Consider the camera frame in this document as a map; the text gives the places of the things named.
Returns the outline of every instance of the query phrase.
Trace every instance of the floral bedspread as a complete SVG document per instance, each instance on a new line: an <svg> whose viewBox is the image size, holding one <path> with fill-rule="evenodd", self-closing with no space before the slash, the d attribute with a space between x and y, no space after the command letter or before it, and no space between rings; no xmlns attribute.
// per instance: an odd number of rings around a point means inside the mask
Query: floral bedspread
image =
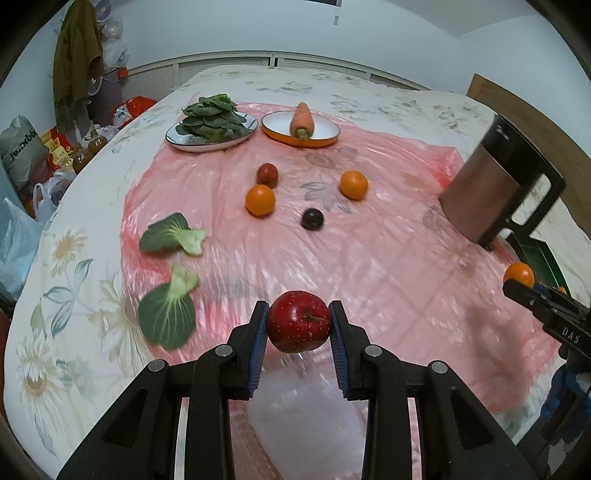
<svg viewBox="0 0 591 480"><path fill-rule="evenodd" d="M196 92L283 105L304 100L368 130L454 146L464 159L493 118L487 107L454 93L400 90L313 69L219 66L199 73L129 124L76 179L46 227L9 333L8 420L23 448L52 478L151 359L121 289L123 202ZM310 192L317 194L312 187ZM591 243L562 202L535 236L548 242L574 296L588 302L584 285L591 285L591 265L581 259L591 258ZM506 429L515 433L537 414L547 386L545 375L523 408L499 416ZM176 472L181 478L182 468Z"/></svg>

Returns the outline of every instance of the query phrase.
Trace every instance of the snack package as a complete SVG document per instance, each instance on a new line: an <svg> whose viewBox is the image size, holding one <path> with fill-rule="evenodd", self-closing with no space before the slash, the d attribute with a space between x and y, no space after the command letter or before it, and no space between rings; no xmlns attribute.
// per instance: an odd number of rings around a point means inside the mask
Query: snack package
<svg viewBox="0 0 591 480"><path fill-rule="evenodd" d="M64 134L58 133L57 127L43 134L41 141L49 149L47 166L51 171L72 170L76 149L70 145Z"/></svg>

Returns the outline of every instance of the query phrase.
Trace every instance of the wooden headboard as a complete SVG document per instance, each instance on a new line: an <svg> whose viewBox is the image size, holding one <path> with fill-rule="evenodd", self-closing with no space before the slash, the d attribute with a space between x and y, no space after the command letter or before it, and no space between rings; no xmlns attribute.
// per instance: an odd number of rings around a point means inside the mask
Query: wooden headboard
<svg viewBox="0 0 591 480"><path fill-rule="evenodd" d="M591 159L587 154L543 113L478 74L467 95L507 117L558 169L566 180L562 201L579 228L591 238Z"/></svg>

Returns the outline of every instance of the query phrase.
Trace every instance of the orange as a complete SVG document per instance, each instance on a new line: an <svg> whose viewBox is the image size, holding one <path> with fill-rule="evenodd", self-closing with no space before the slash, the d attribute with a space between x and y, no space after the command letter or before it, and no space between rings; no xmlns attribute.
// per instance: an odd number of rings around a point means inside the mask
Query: orange
<svg viewBox="0 0 591 480"><path fill-rule="evenodd" d="M514 263L507 268L505 276L503 277L503 283L510 278L517 280L519 283L523 283L523 285L529 288L532 288L535 284L534 271L525 263Z"/></svg>
<svg viewBox="0 0 591 480"><path fill-rule="evenodd" d="M269 215L275 208L275 194L267 185L255 185L248 190L244 203L254 216Z"/></svg>
<svg viewBox="0 0 591 480"><path fill-rule="evenodd" d="M360 171L349 170L340 178L340 191L351 200L361 200L368 192L369 183Z"/></svg>

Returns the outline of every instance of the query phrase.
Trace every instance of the green leaf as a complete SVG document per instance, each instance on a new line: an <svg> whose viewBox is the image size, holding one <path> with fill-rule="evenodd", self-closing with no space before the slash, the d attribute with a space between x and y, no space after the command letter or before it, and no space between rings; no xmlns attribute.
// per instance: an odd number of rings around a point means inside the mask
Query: green leaf
<svg viewBox="0 0 591 480"><path fill-rule="evenodd" d="M183 120L182 125L185 127L198 127L203 125L203 117L201 116L188 116Z"/></svg>
<svg viewBox="0 0 591 480"><path fill-rule="evenodd" d="M218 93L217 95L213 95L209 98L213 100L221 100L225 103L232 103L232 99L226 93Z"/></svg>
<svg viewBox="0 0 591 480"><path fill-rule="evenodd" d="M207 138L200 137L199 135L193 135L187 145L207 145L209 140Z"/></svg>
<svg viewBox="0 0 591 480"><path fill-rule="evenodd" d="M229 130L232 130L232 132L234 133L234 135L238 135L239 137L241 137L242 135L246 135L248 133L251 132L251 130L249 130L248 128L242 126L242 125L230 125L228 127Z"/></svg>
<svg viewBox="0 0 591 480"><path fill-rule="evenodd" d="M212 104L209 97L199 97L199 103L201 103L203 106L209 106Z"/></svg>
<svg viewBox="0 0 591 480"><path fill-rule="evenodd" d="M67 287L52 287L43 296L53 303L64 304L73 300L74 293Z"/></svg>
<svg viewBox="0 0 591 480"><path fill-rule="evenodd" d="M35 420L35 428L37 429L37 434L39 435L39 438L41 439L41 443L45 447L45 450L47 450L54 457L57 457L56 449L53 446L53 440L51 439L51 437L47 433L47 428L45 427L45 423L43 422L43 419L37 420L37 415L34 415L34 420Z"/></svg>
<svg viewBox="0 0 591 480"><path fill-rule="evenodd" d="M60 377L61 383L64 387L71 387L74 383L70 375L70 366L64 360L56 360L57 374Z"/></svg>
<svg viewBox="0 0 591 480"><path fill-rule="evenodd" d="M78 294L80 287L82 286L82 282L84 282L85 278L88 276L88 270L90 269L92 260L92 258L88 258L78 262L76 265L76 269L74 270L74 292L76 294Z"/></svg>
<svg viewBox="0 0 591 480"><path fill-rule="evenodd" d="M193 129L194 132L197 132L198 135L201 135L205 138L210 138L212 135L224 135L226 134L226 130L224 128L212 128L208 127L207 125L201 125L200 127L195 127Z"/></svg>
<svg viewBox="0 0 591 480"><path fill-rule="evenodd" d="M197 129L199 127L187 127L187 131L190 132L190 134L194 137L200 137L201 135L199 135L199 133L197 132Z"/></svg>
<svg viewBox="0 0 591 480"><path fill-rule="evenodd" d="M43 332L43 335L47 337L45 330L45 320L43 319L43 311L41 310L41 303L39 302L33 313L31 313L31 331L33 334L39 334Z"/></svg>
<svg viewBox="0 0 591 480"><path fill-rule="evenodd" d="M238 115L237 113L234 113L234 112L222 112L222 113L220 113L220 116L224 120L228 120L228 122L230 122L231 124L234 124L234 125L241 125L244 122L246 122L245 117L243 117L242 115Z"/></svg>
<svg viewBox="0 0 591 480"><path fill-rule="evenodd" d="M58 333L66 328L66 325L72 316L72 310L74 310L74 297L63 303L53 317L53 320L51 321L51 336L53 338L55 338Z"/></svg>
<svg viewBox="0 0 591 480"><path fill-rule="evenodd" d="M228 112L232 111L232 105L230 105L227 102L224 102L222 100L213 100L213 99L210 99L210 102L222 110L226 110Z"/></svg>
<svg viewBox="0 0 591 480"><path fill-rule="evenodd" d="M188 109L186 109L186 108L183 108L183 113L184 113L185 115L187 115L187 116L197 116L197 115L195 115L195 114L193 113L193 111L192 111L192 110L188 110Z"/></svg>
<svg viewBox="0 0 591 480"><path fill-rule="evenodd" d="M222 110L215 106L200 106L196 105L192 108L187 107L187 110L193 113L193 116L211 116L217 115Z"/></svg>
<svg viewBox="0 0 591 480"><path fill-rule="evenodd" d="M206 116L203 118L203 123L212 128L224 128L227 126L228 120L221 116Z"/></svg>
<svg viewBox="0 0 591 480"><path fill-rule="evenodd" d="M166 350L187 343L195 330L195 307L189 292L199 283L197 274L175 263L170 282L148 292L138 306L139 326L145 337Z"/></svg>
<svg viewBox="0 0 591 480"><path fill-rule="evenodd" d="M176 127L174 127L174 129L179 135L193 135L191 129L186 127L184 124L178 124Z"/></svg>
<svg viewBox="0 0 591 480"><path fill-rule="evenodd" d="M158 252L181 247L189 255L202 255L201 242L207 238L203 229L190 229L182 213L173 213L153 223L139 240L142 252Z"/></svg>

